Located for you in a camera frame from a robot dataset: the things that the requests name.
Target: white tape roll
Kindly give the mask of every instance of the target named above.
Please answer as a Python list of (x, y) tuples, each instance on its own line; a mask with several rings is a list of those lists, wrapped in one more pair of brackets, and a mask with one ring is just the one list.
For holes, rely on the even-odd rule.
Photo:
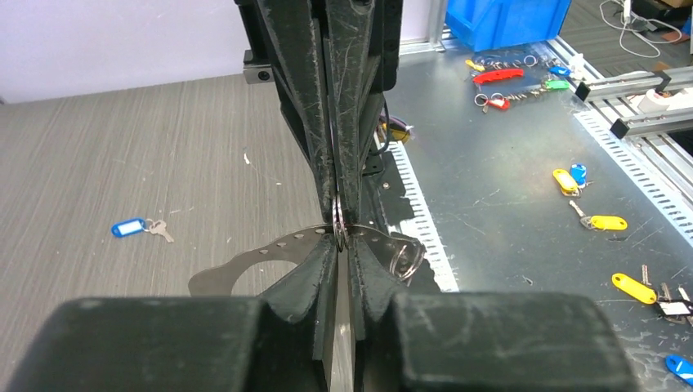
[(671, 104), (670, 100), (671, 98), (664, 98), (657, 94), (655, 90), (647, 90), (637, 108), (643, 113), (661, 112), (669, 107)]

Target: red key tag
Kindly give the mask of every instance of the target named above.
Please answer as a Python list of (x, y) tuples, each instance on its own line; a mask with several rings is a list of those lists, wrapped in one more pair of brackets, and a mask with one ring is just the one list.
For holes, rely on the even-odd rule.
[(493, 98), (486, 102), (486, 104), (501, 110), (508, 110), (510, 108), (510, 101), (505, 98)]

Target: blue plastic bin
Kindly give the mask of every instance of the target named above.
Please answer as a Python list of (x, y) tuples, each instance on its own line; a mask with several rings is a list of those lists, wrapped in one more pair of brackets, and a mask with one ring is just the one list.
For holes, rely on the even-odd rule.
[(449, 0), (445, 23), (474, 51), (553, 39), (570, 0)]

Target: white wall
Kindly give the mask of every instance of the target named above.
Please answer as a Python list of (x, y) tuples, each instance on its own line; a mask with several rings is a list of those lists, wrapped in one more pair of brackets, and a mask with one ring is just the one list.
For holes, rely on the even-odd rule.
[[(428, 7), (405, 0), (403, 40), (426, 37)], [(15, 103), (239, 74), (247, 48), (233, 0), (0, 0), (0, 97)]]

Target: cardboard box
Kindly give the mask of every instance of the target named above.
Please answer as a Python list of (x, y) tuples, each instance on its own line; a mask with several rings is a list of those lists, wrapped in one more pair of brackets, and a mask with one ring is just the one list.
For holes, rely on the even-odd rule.
[(660, 0), (664, 4), (668, 4), (674, 8), (693, 6), (693, 0)]

